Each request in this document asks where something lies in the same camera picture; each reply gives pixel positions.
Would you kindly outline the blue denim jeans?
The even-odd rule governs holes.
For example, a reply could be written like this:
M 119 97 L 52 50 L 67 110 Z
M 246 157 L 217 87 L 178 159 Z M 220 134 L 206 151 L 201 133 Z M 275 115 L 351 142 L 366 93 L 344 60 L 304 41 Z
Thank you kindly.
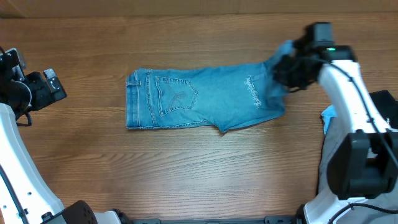
M 272 69 L 292 53 L 285 41 L 264 62 L 194 70 L 140 68 L 126 79 L 128 129 L 216 126 L 222 133 L 285 113 L 285 88 Z

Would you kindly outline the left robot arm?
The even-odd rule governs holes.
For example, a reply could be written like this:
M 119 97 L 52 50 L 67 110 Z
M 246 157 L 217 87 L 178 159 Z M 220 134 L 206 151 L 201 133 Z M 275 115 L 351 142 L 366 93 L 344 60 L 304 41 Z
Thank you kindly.
M 65 207 L 49 189 L 27 151 L 19 118 L 67 97 L 56 73 L 25 75 L 15 48 L 1 50 L 1 213 L 5 223 L 130 223 L 117 209 L 94 212 L 83 200 Z

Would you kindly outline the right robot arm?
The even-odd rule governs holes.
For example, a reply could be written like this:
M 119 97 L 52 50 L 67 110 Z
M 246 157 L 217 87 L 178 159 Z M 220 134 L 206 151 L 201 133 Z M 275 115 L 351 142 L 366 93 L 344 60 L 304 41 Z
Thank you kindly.
M 290 92 L 318 83 L 329 96 L 343 136 L 326 165 L 327 187 L 294 216 L 265 217 L 266 223 L 334 223 L 369 199 L 389 193 L 397 181 L 397 133 L 375 107 L 351 47 L 336 45 L 329 22 L 305 28 L 295 53 L 274 67 L 274 78 Z

